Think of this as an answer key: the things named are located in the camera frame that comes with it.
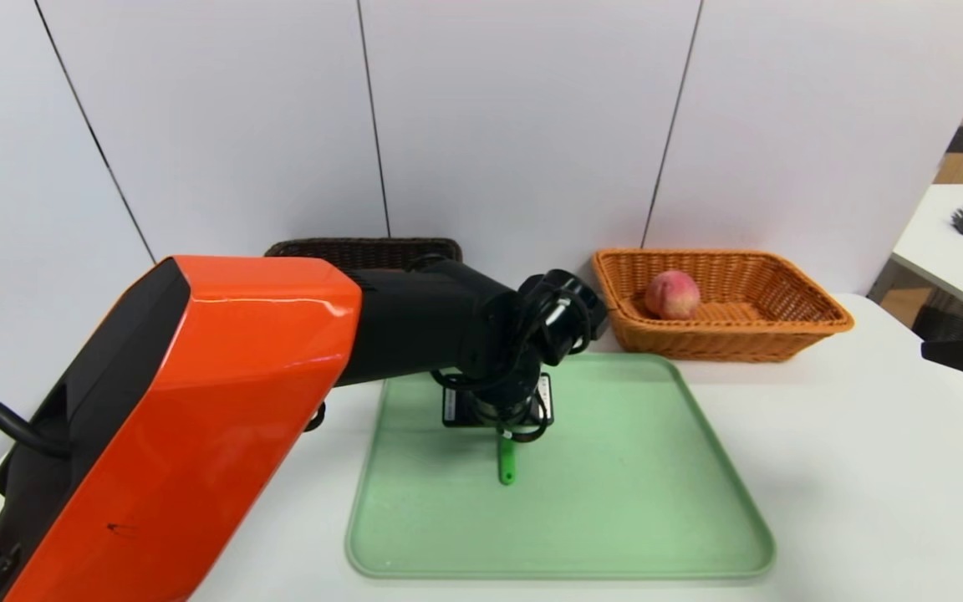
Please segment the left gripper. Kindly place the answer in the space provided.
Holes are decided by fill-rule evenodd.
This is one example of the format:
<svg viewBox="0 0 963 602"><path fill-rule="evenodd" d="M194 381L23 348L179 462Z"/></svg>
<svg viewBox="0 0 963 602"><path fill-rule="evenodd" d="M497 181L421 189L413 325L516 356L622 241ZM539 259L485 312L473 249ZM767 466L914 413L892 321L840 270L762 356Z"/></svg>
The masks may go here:
<svg viewBox="0 0 963 602"><path fill-rule="evenodd" d="M473 393L443 389L442 424L444 427L496 427L496 409L478 401ZM540 374L539 382L527 403L512 414L506 426L536 428L554 423L552 378L548 372Z"/></svg>

